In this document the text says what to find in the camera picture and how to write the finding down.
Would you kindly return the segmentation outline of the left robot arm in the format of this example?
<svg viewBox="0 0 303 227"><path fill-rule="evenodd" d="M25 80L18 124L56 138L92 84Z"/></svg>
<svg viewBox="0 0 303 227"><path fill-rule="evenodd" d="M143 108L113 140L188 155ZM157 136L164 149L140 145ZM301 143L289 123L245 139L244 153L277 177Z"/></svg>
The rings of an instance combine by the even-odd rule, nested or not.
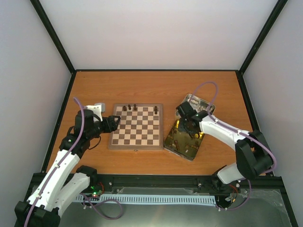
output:
<svg viewBox="0 0 303 227"><path fill-rule="evenodd" d="M94 106L78 111L49 172L32 195L15 206L19 224L24 227L57 227L63 213L82 191L97 188L98 174L92 167L80 166L71 180L67 178L90 148L91 140L117 130L120 120L120 116L115 115L103 118L101 110Z"/></svg>

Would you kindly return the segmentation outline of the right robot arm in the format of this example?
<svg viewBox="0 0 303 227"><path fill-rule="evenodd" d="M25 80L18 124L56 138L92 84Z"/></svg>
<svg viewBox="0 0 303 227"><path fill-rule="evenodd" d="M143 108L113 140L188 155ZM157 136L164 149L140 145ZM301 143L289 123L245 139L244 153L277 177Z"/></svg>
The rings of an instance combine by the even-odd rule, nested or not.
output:
<svg viewBox="0 0 303 227"><path fill-rule="evenodd" d="M236 162L212 175L212 187L216 191L221 192L224 186L238 180L253 180L276 167L276 158L259 130L249 132L233 127L211 114L210 106L197 112L185 101L176 110L180 115L180 131L191 136L198 133L210 135L235 151Z"/></svg>

